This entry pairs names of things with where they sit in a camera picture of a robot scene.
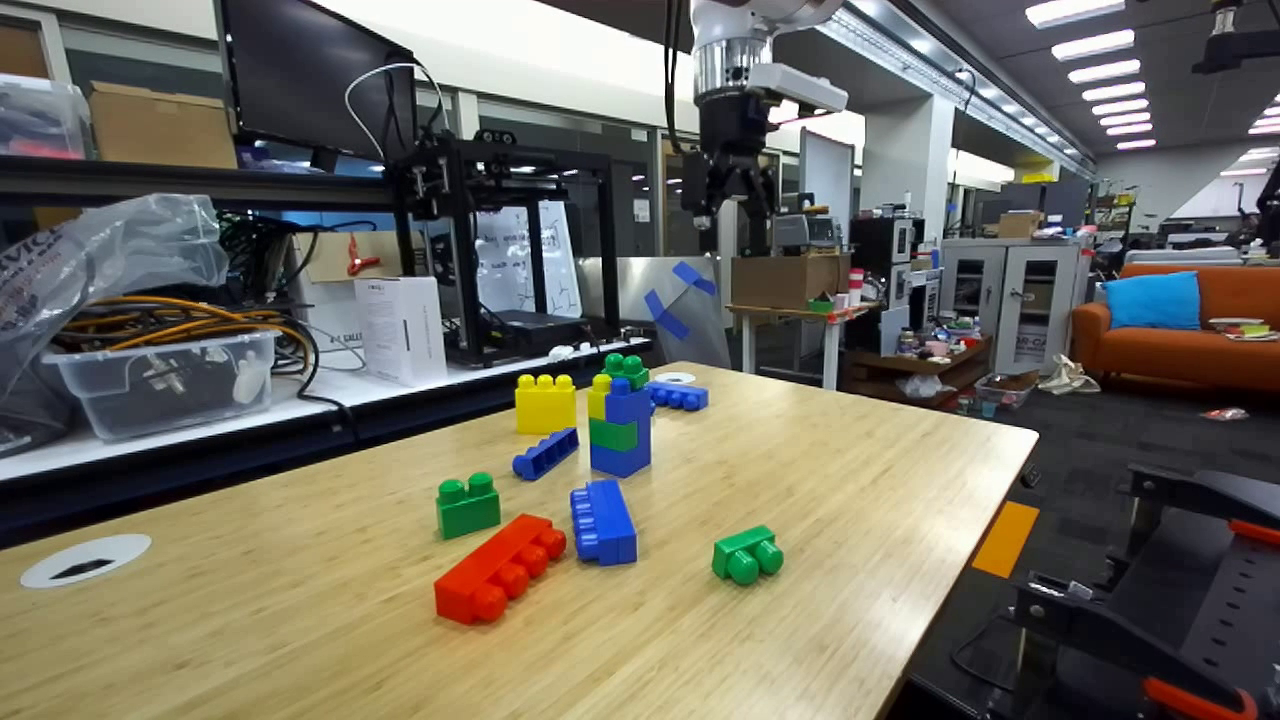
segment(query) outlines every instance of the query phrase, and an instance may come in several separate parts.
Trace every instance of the plastic bag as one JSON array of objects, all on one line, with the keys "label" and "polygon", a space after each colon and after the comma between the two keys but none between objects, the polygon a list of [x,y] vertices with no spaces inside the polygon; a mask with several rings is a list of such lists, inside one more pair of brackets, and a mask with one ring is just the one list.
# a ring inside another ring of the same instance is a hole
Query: plastic bag
[{"label": "plastic bag", "polygon": [[37,357],[84,309],[162,285],[222,285],[207,196],[136,196],[0,252],[0,456],[69,432],[73,403]]}]

